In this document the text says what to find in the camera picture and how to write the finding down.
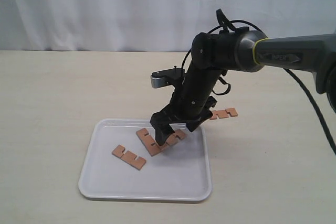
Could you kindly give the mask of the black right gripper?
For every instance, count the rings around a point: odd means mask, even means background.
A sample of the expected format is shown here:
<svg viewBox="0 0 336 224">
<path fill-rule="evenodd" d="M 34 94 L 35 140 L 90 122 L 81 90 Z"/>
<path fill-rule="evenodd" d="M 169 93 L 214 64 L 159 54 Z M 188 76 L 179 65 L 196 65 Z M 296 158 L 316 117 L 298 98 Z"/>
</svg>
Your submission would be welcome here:
<svg viewBox="0 0 336 224">
<path fill-rule="evenodd" d="M 170 124 L 184 123 L 193 132 L 213 116 L 211 108 L 216 105 L 217 100 L 210 97 L 210 94 L 218 78 L 225 74 L 226 71 L 221 68 L 201 69 L 195 63 L 190 63 L 182 91 L 173 102 L 172 110 L 167 105 L 150 118 L 150 124 L 155 130 L 155 141 L 159 146 L 164 145 L 173 133 Z"/>
</svg>

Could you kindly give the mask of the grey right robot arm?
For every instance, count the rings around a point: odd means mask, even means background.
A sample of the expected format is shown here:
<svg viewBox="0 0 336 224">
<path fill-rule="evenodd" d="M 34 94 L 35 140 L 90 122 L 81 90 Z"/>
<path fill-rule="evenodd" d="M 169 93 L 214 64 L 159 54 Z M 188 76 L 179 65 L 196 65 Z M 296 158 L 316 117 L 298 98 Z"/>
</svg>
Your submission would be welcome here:
<svg viewBox="0 0 336 224">
<path fill-rule="evenodd" d="M 151 75 L 152 87 L 174 87 L 169 104 L 150 119 L 156 142 L 166 142 L 174 123 L 194 131 L 209 119 L 216 104 L 211 92 L 227 71 L 257 72 L 264 66 L 312 73 L 316 91 L 335 107 L 335 34 L 272 39 L 257 30 L 200 33 L 193 40 L 187 69 Z"/>
</svg>

